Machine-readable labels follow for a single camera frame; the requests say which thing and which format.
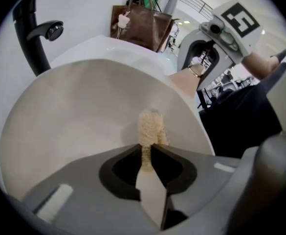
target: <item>metal railing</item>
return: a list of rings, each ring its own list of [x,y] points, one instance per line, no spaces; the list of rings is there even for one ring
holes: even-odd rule
[[[212,8],[207,5],[203,0],[180,0],[181,2],[187,4],[188,6],[192,7],[198,13],[203,15],[206,19],[212,19]]]

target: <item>sponge brush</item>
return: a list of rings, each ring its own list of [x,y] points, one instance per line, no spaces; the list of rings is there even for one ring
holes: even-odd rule
[[[163,117],[157,110],[145,110],[138,119],[138,142],[142,146],[142,169],[153,170],[151,146],[154,143],[168,145]]]

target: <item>black faucet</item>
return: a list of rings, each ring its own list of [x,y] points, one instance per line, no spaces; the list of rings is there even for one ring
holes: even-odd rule
[[[13,20],[22,51],[36,76],[50,69],[40,36],[56,40],[64,30],[62,21],[49,21],[37,25],[36,0],[20,0],[14,8]]]

